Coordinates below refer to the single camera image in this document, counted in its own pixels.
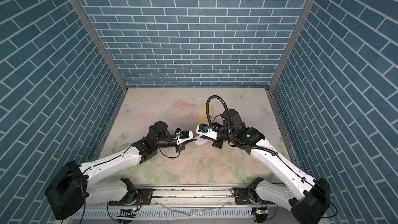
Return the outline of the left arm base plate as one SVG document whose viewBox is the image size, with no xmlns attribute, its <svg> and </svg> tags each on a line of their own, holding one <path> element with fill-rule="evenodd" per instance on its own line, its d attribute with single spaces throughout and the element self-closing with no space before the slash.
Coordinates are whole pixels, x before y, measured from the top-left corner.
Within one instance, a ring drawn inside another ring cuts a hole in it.
<svg viewBox="0 0 398 224">
<path fill-rule="evenodd" d="M 109 201 L 110 206 L 143 206 L 150 205 L 153 196 L 152 188 L 137 189 L 135 192 L 128 191 L 120 201 Z"/>
</svg>

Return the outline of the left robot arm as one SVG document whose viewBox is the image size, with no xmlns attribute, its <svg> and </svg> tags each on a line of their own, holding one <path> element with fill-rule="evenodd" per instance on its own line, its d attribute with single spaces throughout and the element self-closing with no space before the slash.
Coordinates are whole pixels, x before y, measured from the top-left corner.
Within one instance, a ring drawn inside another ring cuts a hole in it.
<svg viewBox="0 0 398 224">
<path fill-rule="evenodd" d="M 154 157 L 160 148 L 175 147 L 177 151 L 197 141 L 191 131 L 176 130 L 171 135 L 165 122 L 151 125 L 148 134 L 113 155 L 78 164 L 67 162 L 45 189 L 45 196 L 57 220 L 75 214 L 91 198 L 89 188 L 121 170 L 142 164 Z"/>
</svg>

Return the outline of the white letter blue border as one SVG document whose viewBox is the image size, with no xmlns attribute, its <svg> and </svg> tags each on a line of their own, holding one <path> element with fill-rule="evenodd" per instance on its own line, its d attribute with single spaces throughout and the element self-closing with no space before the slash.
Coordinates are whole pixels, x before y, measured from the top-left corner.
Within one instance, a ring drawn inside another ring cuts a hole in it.
<svg viewBox="0 0 398 224">
<path fill-rule="evenodd" d="M 191 142 L 195 143 L 198 146 L 204 145 L 205 143 L 209 142 L 206 137 L 203 136 L 197 136 L 191 140 Z"/>
</svg>

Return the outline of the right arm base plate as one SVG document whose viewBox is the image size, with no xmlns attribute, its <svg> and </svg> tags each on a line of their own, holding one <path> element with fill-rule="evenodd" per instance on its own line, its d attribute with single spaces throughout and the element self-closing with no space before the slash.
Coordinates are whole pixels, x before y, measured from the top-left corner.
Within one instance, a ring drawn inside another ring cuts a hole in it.
<svg viewBox="0 0 398 224">
<path fill-rule="evenodd" d="M 236 205 L 276 205 L 276 203 L 271 200 L 272 195 L 267 190 L 260 190 L 259 192 L 256 192 L 254 189 L 234 187 L 231 189 L 231 194 L 234 197 Z"/>
</svg>

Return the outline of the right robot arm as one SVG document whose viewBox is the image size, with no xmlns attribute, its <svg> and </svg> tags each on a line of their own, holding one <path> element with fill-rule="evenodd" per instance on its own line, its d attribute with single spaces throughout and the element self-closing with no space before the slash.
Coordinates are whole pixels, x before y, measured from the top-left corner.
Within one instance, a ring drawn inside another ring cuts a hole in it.
<svg viewBox="0 0 398 224">
<path fill-rule="evenodd" d="M 315 179 L 296 167 L 260 131 L 245 126 L 236 110 L 223 112 L 221 118 L 223 124 L 202 123 L 197 126 L 196 133 L 215 143 L 230 141 L 266 165 L 284 184 L 273 185 L 257 178 L 248 186 L 252 200 L 271 201 L 286 208 L 301 224 L 319 223 L 331 205 L 330 184 L 324 178 Z"/>
</svg>

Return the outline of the yellow envelope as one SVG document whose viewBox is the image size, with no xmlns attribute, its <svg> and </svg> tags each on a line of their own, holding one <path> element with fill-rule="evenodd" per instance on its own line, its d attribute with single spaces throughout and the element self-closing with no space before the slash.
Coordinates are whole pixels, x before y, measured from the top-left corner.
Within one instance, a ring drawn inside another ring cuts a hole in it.
<svg viewBox="0 0 398 224">
<path fill-rule="evenodd" d="M 213 120 L 214 117 L 216 116 L 213 105 L 209 106 L 209 116 L 210 116 L 211 120 Z M 202 123 L 208 124 L 205 105 L 198 106 L 198 117 L 199 117 L 199 124 L 202 124 Z"/>
</svg>

